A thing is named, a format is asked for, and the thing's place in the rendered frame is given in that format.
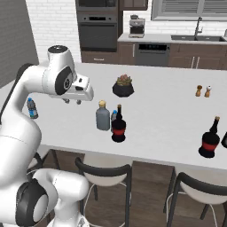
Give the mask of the silver coffee machine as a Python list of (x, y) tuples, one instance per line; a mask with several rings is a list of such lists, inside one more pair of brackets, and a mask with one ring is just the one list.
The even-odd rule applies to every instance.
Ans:
[(143, 38), (145, 35), (145, 19), (139, 18), (136, 14), (130, 16), (129, 37)]

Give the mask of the dark sink basin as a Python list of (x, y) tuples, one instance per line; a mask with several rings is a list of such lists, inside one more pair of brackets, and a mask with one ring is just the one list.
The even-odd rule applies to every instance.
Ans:
[(211, 35), (172, 35), (171, 39), (178, 41), (227, 42), (227, 40), (222, 36)]

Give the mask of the window with blinds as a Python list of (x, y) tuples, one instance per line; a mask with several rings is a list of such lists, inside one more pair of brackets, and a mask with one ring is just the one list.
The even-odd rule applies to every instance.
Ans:
[(227, 0), (153, 0), (151, 20), (227, 21)]

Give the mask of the small blue-cap plastic bottle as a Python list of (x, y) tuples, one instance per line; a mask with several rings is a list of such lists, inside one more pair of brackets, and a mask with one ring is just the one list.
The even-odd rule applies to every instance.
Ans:
[(111, 115), (111, 132), (113, 132), (113, 121), (116, 120), (117, 110), (113, 110), (113, 113)]

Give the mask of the small blue-label plastic bottle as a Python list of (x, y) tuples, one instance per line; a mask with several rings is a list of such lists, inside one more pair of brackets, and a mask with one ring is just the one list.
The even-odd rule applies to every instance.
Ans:
[(27, 109), (28, 109), (29, 116), (31, 119), (38, 118), (38, 112), (36, 110), (35, 102), (32, 98), (27, 99)]

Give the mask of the brown wall cupboard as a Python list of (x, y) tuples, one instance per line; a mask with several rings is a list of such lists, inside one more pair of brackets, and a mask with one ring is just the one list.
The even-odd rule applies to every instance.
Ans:
[(122, 11), (146, 11), (148, 0), (119, 0)]

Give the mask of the brown base cupboards run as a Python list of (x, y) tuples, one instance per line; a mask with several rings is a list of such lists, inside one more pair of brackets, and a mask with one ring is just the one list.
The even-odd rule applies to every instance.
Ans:
[[(136, 66), (137, 45), (118, 42), (116, 52), (82, 51), (82, 62)], [(227, 44), (170, 43), (167, 67), (227, 70)]]

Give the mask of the grey glass bottle with cork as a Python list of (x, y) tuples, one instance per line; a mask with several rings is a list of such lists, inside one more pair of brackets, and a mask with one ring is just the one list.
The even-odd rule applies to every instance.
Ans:
[(106, 109), (105, 100), (98, 102), (98, 110), (96, 111), (96, 124), (100, 130), (110, 129), (110, 112)]

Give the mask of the white-top salt shaker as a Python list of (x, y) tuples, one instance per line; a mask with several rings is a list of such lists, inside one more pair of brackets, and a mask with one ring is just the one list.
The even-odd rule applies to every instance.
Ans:
[(212, 87), (209, 85), (207, 86), (206, 92), (205, 92), (205, 98), (209, 98), (210, 96), (210, 91), (212, 90)]

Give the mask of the black wall oven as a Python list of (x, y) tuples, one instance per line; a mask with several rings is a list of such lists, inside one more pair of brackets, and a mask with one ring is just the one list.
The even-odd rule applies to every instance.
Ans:
[(115, 12), (78, 12), (82, 51), (116, 52), (118, 21)]

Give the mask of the plant in black pot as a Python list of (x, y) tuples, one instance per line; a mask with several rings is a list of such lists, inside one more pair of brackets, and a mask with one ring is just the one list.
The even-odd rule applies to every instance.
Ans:
[(132, 79), (127, 74), (122, 74), (117, 78), (116, 83), (113, 85), (113, 94), (120, 98), (129, 97), (134, 93)]

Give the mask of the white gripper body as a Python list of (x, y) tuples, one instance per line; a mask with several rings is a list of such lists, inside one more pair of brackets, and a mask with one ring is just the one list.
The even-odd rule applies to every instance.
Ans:
[(71, 88), (63, 95), (51, 95), (52, 98), (61, 99), (73, 99), (81, 101), (91, 101), (94, 98), (94, 91), (92, 86), (89, 84), (85, 90), (76, 90), (75, 86), (72, 85)]

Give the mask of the black dishwasher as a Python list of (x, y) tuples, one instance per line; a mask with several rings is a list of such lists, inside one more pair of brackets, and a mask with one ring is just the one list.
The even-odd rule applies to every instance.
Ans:
[(139, 43), (136, 48), (136, 65), (166, 67), (170, 53), (169, 43)]

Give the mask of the dark metal tap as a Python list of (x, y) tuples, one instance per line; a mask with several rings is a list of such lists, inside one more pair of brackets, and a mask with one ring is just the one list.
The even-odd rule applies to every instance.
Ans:
[(202, 21), (202, 18), (198, 17), (197, 25), (196, 25), (196, 28), (195, 28), (195, 31), (194, 31), (194, 37), (196, 37), (198, 34), (202, 34), (203, 27), (200, 28), (200, 22), (201, 21)]

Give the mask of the black white-seat bar stool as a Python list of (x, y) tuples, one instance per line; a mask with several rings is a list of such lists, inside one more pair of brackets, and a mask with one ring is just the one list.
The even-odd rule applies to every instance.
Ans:
[(27, 177), (29, 179), (31, 179), (33, 177), (33, 174), (35, 173), (35, 171), (37, 169), (43, 168), (43, 164), (48, 156), (48, 153), (51, 153), (51, 155), (53, 157), (53, 162), (54, 162), (56, 168), (60, 169), (58, 157), (57, 157), (55, 150), (53, 150), (53, 149), (50, 149), (49, 151), (39, 150), (38, 152), (35, 153), (34, 158), (32, 159), (31, 163), (28, 166)]
[(218, 227), (218, 225), (213, 206), (222, 204), (225, 212), (222, 227), (227, 227), (227, 186), (204, 183), (188, 176), (184, 172), (180, 172), (177, 175), (175, 182), (170, 181), (170, 186), (173, 188), (173, 191), (169, 192), (165, 202), (167, 215), (166, 227), (172, 227), (178, 194), (187, 194), (192, 199), (205, 205), (200, 215), (201, 220), (204, 219), (207, 209), (211, 207), (215, 227)]
[(85, 176), (94, 189), (95, 200), (98, 199), (98, 186), (110, 187), (122, 184), (126, 187), (125, 220), (121, 227), (129, 227), (129, 207), (131, 205), (132, 163), (129, 157), (111, 154), (84, 155), (83, 160), (75, 158), (79, 174)]

